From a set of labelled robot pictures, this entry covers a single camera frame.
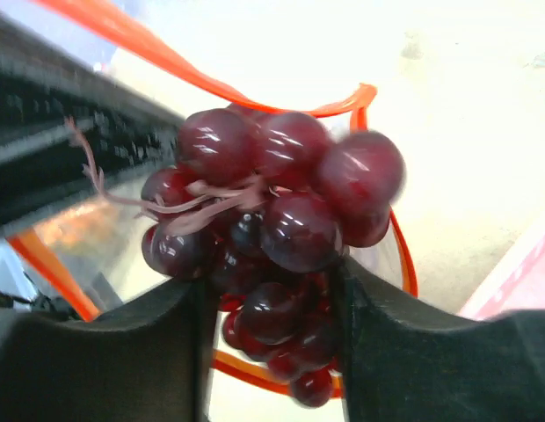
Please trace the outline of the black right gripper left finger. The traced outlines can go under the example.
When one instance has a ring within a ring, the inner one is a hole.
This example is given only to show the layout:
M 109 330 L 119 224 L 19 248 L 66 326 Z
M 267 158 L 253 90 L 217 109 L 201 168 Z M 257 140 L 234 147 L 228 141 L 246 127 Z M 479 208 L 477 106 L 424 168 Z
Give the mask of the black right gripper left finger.
M 0 309 L 0 421 L 203 421 L 216 317 L 201 279 L 89 323 Z

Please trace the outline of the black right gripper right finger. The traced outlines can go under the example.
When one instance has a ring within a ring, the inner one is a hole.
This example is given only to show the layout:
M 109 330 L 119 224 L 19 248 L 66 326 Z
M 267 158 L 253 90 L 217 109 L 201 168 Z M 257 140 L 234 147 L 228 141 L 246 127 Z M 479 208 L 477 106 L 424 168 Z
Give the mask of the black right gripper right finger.
M 455 316 L 351 257 L 331 269 L 350 421 L 545 421 L 545 309 Z

